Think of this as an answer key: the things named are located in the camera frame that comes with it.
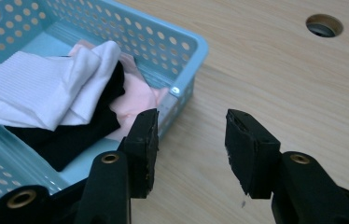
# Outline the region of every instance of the wooden table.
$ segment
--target wooden table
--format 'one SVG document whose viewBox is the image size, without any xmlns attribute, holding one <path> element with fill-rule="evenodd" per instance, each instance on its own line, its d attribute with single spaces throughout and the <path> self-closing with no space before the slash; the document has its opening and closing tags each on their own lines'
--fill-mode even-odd
<svg viewBox="0 0 349 224">
<path fill-rule="evenodd" d="M 193 97 L 160 142 L 154 190 L 132 201 L 133 223 L 274 223 L 271 202 L 245 197 L 230 169 L 228 108 L 253 115 L 282 152 L 315 157 L 349 189 L 349 0 L 120 2 L 210 46 Z M 317 13 L 343 32 L 313 35 L 305 22 Z"/>
</svg>

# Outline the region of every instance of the screw hole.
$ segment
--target screw hole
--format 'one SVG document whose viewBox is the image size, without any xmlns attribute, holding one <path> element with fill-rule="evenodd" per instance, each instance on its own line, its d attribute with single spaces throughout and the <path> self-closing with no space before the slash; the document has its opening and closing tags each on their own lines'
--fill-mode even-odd
<svg viewBox="0 0 349 224">
<path fill-rule="evenodd" d="M 335 37 L 342 33 L 342 23 L 329 15 L 316 14 L 306 20 L 306 27 L 314 35 L 321 37 Z"/>
</svg>

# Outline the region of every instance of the metal rivet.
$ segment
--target metal rivet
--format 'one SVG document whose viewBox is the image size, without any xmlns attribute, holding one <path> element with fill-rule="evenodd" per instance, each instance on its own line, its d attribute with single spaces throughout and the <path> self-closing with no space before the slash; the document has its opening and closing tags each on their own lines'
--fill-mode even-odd
<svg viewBox="0 0 349 224">
<path fill-rule="evenodd" d="M 106 164 L 114 163 L 119 160 L 119 156 L 116 154 L 106 154 L 102 157 L 102 162 Z"/>
<path fill-rule="evenodd" d="M 301 154 L 293 154 L 290 156 L 290 159 L 299 164 L 309 164 L 311 161 Z"/>
<path fill-rule="evenodd" d="M 24 207 L 25 205 L 31 203 L 36 196 L 37 194 L 34 190 L 24 190 L 12 196 L 7 202 L 7 207 L 12 209 Z"/>
<path fill-rule="evenodd" d="M 175 94 L 178 94 L 178 93 L 180 93 L 180 90 L 177 87 L 173 87 L 172 92 Z"/>
</svg>

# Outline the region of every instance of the white cloth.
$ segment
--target white cloth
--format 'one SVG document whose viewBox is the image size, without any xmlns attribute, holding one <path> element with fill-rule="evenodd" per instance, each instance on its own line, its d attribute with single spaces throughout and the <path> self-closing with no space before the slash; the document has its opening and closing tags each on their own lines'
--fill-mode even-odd
<svg viewBox="0 0 349 224">
<path fill-rule="evenodd" d="M 78 41 L 70 50 L 69 55 L 75 55 L 81 48 L 93 48 L 93 44 L 86 40 Z M 130 54 L 121 53 L 119 61 L 124 68 L 125 94 L 117 98 L 110 109 L 117 114 L 120 128 L 109 134 L 106 138 L 121 141 L 127 136 L 139 113 L 157 108 L 169 89 L 164 87 L 154 89 L 148 86 L 139 69 L 136 66 L 134 57 Z"/>
<path fill-rule="evenodd" d="M 113 41 L 73 57 L 17 52 L 0 64 L 0 124 L 53 131 L 89 123 L 119 55 Z"/>
</svg>

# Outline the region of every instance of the white towel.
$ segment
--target white towel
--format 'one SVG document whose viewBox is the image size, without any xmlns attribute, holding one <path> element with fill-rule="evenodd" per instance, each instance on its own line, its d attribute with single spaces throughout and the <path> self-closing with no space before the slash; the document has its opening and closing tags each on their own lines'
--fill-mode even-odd
<svg viewBox="0 0 349 224">
<path fill-rule="evenodd" d="M 119 55 L 113 41 L 73 57 L 14 54 L 0 64 L 0 124 L 55 130 L 89 123 Z"/>
</svg>

